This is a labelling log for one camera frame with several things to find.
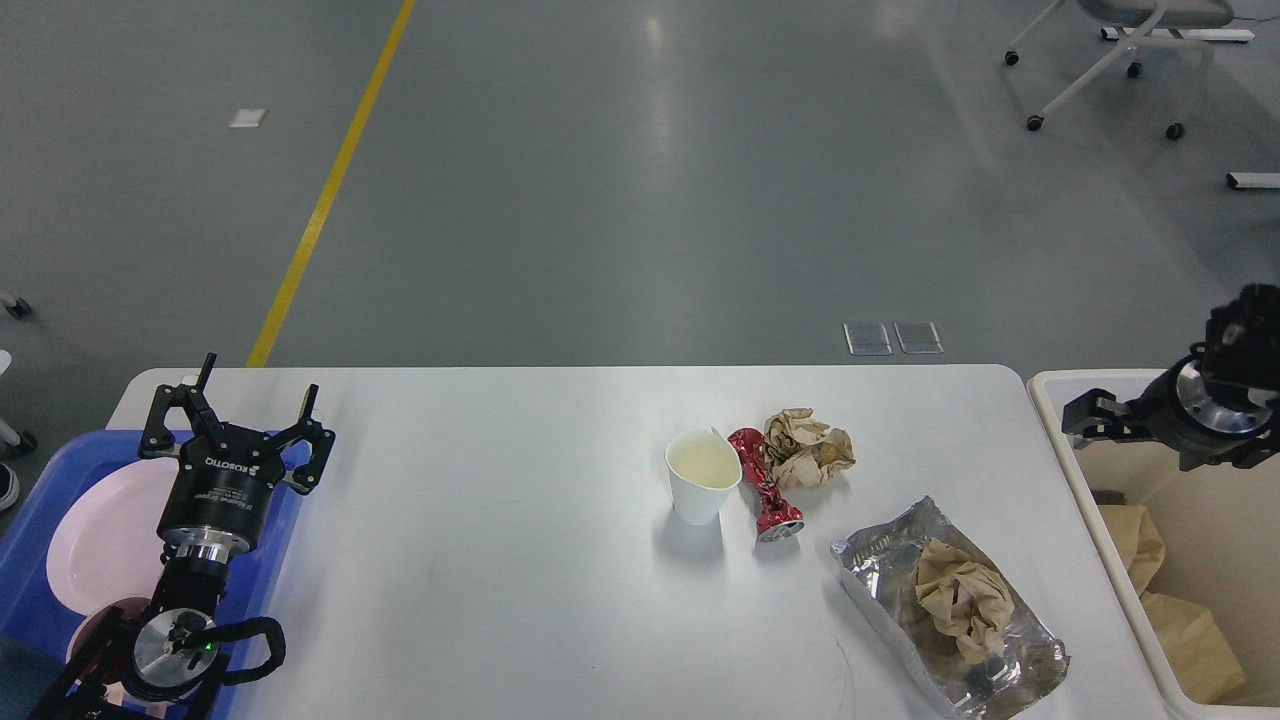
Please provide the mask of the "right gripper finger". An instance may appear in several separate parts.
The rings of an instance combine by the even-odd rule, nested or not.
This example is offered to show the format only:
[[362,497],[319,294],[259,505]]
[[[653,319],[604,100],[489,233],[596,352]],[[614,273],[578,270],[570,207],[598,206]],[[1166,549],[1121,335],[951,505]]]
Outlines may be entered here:
[[1106,389],[1088,389],[1062,407],[1061,432],[1082,443],[1151,442],[1146,419]]

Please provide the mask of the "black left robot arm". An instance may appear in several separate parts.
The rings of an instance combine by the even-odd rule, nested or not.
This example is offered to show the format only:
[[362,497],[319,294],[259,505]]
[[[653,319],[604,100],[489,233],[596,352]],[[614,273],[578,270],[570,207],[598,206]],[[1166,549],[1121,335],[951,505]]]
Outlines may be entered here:
[[337,436],[314,415],[316,384],[306,389],[297,420],[283,429],[221,420],[206,396],[215,361],[207,355],[191,383],[160,384],[141,432],[141,459],[175,461],[156,525],[166,552],[148,602],[134,618],[110,605],[31,717],[140,717],[109,700],[109,685],[119,682],[136,700],[177,705],[188,719],[205,719],[223,688],[259,682],[283,665],[285,634],[276,619],[223,623],[216,611],[230,564],[260,544],[275,491],[285,486],[310,495]]

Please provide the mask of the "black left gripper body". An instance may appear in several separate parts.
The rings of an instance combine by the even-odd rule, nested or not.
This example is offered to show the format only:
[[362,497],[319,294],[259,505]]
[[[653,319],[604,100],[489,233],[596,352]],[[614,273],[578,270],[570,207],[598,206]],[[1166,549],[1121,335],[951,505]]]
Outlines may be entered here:
[[178,559],[230,561],[259,546],[273,492],[285,475],[279,457],[211,455],[204,446],[179,452],[178,473],[157,524],[157,537]]

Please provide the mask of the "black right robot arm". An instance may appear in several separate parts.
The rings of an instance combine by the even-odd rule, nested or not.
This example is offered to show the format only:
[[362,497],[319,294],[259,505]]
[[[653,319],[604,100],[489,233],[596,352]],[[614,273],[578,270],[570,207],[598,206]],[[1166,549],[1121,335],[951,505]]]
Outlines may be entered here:
[[1137,398],[1088,389],[1065,405],[1060,428],[1088,441],[1160,443],[1183,471],[1252,469],[1277,455],[1277,395],[1279,290],[1247,284]]

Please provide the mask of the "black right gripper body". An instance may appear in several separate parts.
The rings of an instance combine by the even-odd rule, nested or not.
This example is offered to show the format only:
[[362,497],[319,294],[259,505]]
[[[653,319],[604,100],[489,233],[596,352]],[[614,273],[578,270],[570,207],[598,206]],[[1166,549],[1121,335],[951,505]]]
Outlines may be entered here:
[[1184,357],[1130,402],[1130,419],[1178,452],[1179,469],[1257,468],[1276,459],[1277,391],[1216,380]]

